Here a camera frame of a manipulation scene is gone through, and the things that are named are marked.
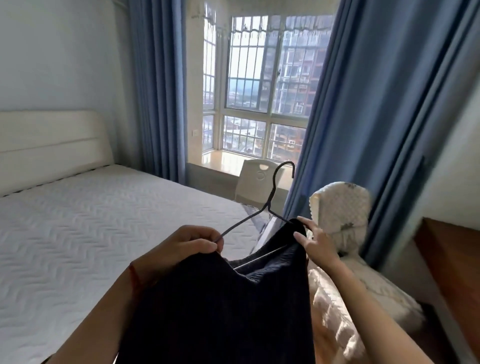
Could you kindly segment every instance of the bed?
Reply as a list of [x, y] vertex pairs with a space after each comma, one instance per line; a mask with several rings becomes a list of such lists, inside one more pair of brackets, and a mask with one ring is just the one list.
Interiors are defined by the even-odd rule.
[[[184, 224], [222, 231], [248, 215], [221, 197], [113, 163], [93, 111], [0, 112], [0, 352], [39, 364], [128, 263]], [[247, 221], [225, 238], [257, 244]]]

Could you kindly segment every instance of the white quilted mattress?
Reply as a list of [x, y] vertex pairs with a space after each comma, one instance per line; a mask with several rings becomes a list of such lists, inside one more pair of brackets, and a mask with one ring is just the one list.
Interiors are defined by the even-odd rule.
[[[185, 224], [220, 232], [243, 217], [221, 197], [113, 165], [0, 198], [0, 362], [40, 364], [129, 262]], [[256, 244], [251, 221], [222, 254]]]

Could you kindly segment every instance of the chair backrest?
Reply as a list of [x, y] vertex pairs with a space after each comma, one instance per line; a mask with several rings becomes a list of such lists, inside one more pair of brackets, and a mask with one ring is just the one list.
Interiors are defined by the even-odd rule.
[[[261, 207], [267, 201], [268, 195], [273, 188], [273, 174], [277, 164], [266, 159], [251, 159], [243, 162], [239, 181], [235, 190], [235, 201], [251, 203], [255, 207]], [[275, 177], [275, 182], [282, 178], [283, 168]]]

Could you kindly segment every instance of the forearm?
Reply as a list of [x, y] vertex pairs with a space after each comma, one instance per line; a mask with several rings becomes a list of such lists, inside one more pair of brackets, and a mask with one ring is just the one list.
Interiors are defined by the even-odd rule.
[[327, 274], [338, 288], [373, 363], [432, 364], [345, 264], [339, 262]]
[[110, 364], [133, 313], [132, 285], [124, 271], [48, 364]]

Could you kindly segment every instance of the curtain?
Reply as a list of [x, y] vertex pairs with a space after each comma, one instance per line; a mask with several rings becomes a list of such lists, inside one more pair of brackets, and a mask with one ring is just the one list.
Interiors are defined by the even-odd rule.
[[373, 197], [380, 267], [479, 66], [479, 0], [343, 0], [284, 215], [335, 181]]
[[130, 1], [144, 171], [185, 184], [184, 8]]

